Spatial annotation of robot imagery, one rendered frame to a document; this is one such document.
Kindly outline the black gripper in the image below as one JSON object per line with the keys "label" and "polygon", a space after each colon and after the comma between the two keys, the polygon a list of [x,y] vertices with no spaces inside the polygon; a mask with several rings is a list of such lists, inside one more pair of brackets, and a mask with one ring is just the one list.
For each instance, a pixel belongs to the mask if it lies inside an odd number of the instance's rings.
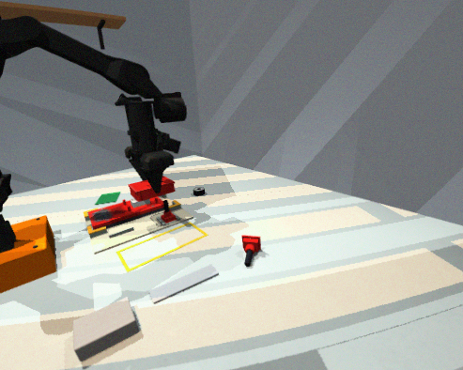
{"label": "black gripper", "polygon": [[155,193],[160,193],[163,172],[174,164],[174,159],[170,152],[157,151],[156,133],[159,132],[154,124],[129,126],[127,134],[131,137],[131,146],[124,152],[139,177],[147,180]]}

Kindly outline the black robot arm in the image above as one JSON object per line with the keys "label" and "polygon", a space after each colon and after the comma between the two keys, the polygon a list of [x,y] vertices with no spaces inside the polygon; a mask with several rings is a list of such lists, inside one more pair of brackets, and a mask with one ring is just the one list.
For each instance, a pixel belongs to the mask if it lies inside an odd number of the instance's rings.
{"label": "black robot arm", "polygon": [[[0,20],[0,77],[6,59],[35,47],[95,71],[130,95],[139,95],[127,98],[122,93],[115,102],[115,106],[125,105],[129,126],[154,124],[153,110],[155,118],[161,123],[185,121],[187,118],[187,106],[181,93],[162,93],[150,81],[148,71],[142,65],[105,55],[31,16]],[[141,96],[154,100],[142,101]],[[0,169],[0,212],[12,193],[10,180],[11,174],[3,175]],[[0,214],[0,254],[13,249],[16,238],[10,222]]]}

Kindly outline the green flat diamond-shaped patch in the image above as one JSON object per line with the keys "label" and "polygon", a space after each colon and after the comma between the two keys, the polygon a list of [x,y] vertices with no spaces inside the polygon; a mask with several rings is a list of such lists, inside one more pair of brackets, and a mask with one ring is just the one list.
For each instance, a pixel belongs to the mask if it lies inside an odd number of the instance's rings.
{"label": "green flat diamond-shaped patch", "polygon": [[104,204],[104,203],[115,203],[119,197],[120,192],[118,193],[107,193],[107,194],[102,194],[99,198],[98,201],[96,201],[96,204]]}

